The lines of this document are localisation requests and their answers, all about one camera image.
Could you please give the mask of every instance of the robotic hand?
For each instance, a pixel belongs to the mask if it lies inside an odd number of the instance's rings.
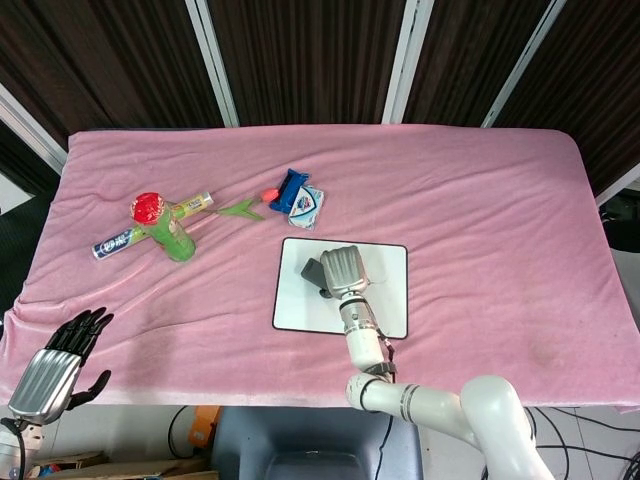
[[[352,407],[382,411],[433,428],[480,450],[492,480],[553,480],[535,448],[522,404],[502,377],[477,377],[454,393],[395,383],[393,348],[363,296],[369,285],[358,247],[325,251],[320,257],[326,287],[341,301],[340,316],[352,364],[347,400]],[[384,360],[380,340],[389,351]]]
[[[102,307],[86,310],[62,325],[45,348],[31,359],[9,401],[15,418],[3,418],[0,431],[0,478],[22,480],[42,445],[42,426],[55,422],[65,410],[95,399],[111,371],[100,374],[86,392],[73,387],[98,336],[113,319]]]

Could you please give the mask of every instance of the gray chair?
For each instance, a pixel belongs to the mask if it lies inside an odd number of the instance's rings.
[[[221,480],[373,480],[389,416],[351,408],[225,407],[213,445]],[[421,480],[415,425],[394,418],[379,480]]]

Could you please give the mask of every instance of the dark curtain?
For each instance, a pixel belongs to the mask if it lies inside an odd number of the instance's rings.
[[[640,162],[640,2],[568,0],[495,126],[571,135],[596,195]]]
[[[480,126],[548,0],[436,0],[404,121]]]
[[[0,81],[64,147],[92,128],[222,126],[183,0],[4,0],[0,16]]]
[[[37,195],[58,188],[60,177],[0,123],[0,173],[27,193]]]
[[[209,0],[242,125],[379,123],[400,0]]]

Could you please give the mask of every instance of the toothpaste tube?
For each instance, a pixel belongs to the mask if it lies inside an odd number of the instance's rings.
[[[209,192],[200,193],[192,198],[176,203],[171,206],[171,211],[175,218],[182,219],[190,217],[201,212],[208,206],[213,205],[213,199]],[[131,245],[135,245],[141,240],[147,238],[148,235],[139,226],[127,228],[124,232],[114,235],[94,245],[91,249],[93,256],[98,260],[102,260],[114,253],[118,253]]]

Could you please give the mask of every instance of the pink cloth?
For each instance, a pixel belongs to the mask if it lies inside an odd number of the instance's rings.
[[[312,173],[315,232],[267,217],[190,219],[187,264],[150,240],[103,261],[91,245],[128,225],[140,192],[218,206]],[[116,317],[79,387],[102,403],[346,405],[345,339],[271,326],[283,238],[403,244],[409,337],[398,380],[458,392],[499,374],[526,404],[640,404],[640,335],[574,142],[556,131],[283,126],[93,132],[69,161],[0,345],[0,401],[64,321]]]

